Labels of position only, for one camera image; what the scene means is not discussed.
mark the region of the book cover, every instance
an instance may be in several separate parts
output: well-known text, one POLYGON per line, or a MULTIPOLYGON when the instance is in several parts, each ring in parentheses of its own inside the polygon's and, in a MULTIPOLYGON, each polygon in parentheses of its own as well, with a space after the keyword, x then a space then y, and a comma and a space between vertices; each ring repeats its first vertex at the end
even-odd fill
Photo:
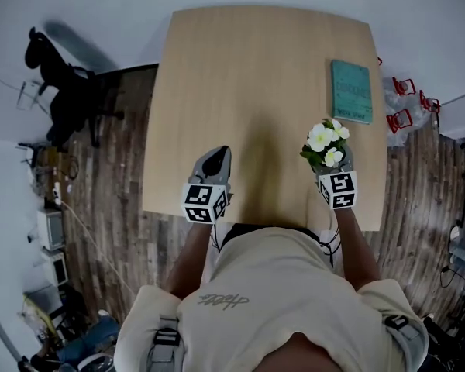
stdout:
POLYGON ((366 67, 342 60, 331 62, 332 116, 364 124, 372 122, 370 76, 366 67))

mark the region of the beige t-shirt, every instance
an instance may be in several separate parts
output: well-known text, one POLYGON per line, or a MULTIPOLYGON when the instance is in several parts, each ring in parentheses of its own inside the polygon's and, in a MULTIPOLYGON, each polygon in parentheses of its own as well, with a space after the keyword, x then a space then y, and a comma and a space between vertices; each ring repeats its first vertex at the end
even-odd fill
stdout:
POLYGON ((313 239, 261 229, 228 242, 211 281, 183 301, 142 287, 122 325, 115 368, 146 372, 160 315, 176 315, 183 372, 251 372, 295 332, 324 348, 344 372, 404 372, 404 354, 381 313, 419 320, 396 281, 355 292, 313 239))

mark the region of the office chair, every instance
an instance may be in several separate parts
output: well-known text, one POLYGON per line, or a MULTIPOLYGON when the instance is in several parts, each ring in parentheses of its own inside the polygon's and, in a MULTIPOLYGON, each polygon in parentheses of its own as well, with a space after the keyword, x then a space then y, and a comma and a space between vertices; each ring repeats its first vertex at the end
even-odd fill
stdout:
POLYGON ((35 28, 29 31, 29 45, 25 56, 26 65, 31 69, 40 67, 41 77, 45 81, 38 91, 42 95, 49 85, 59 91, 50 103, 53 125, 46 138, 59 151, 74 131, 81 131, 88 120, 91 145, 99 147, 96 135, 97 118, 101 115, 124 119, 123 112, 106 112, 99 108, 102 101, 100 86, 95 73, 82 67, 66 64, 55 46, 35 28))

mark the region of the electronic device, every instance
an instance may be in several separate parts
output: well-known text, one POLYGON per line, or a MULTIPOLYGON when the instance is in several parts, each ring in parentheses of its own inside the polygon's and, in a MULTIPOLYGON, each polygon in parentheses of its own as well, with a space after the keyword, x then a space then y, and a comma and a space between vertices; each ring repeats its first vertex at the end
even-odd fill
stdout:
POLYGON ((38 236, 43 247, 49 251, 65 245, 62 212, 55 209, 40 209, 37 212, 38 236))
POLYGON ((44 260, 43 269, 46 279, 57 287, 65 284, 68 278, 64 253, 61 250, 49 251, 42 248, 41 257, 44 260))

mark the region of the white appliance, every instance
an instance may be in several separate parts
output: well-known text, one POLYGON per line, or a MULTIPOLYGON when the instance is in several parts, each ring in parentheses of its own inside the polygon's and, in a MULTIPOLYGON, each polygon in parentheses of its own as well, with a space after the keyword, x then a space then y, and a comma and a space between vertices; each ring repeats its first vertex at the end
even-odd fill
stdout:
POLYGON ((64 253, 60 250, 49 251, 42 248, 41 257, 45 261, 43 269, 46 279, 55 286, 66 283, 68 278, 64 253))
POLYGON ((80 372, 90 372, 96 370, 98 372, 115 372, 114 359, 112 356, 104 353, 93 354, 82 360, 77 366, 80 372))
POLYGON ((41 245, 47 250, 58 250, 65 245, 61 211, 40 209, 37 212, 37 223, 41 245))

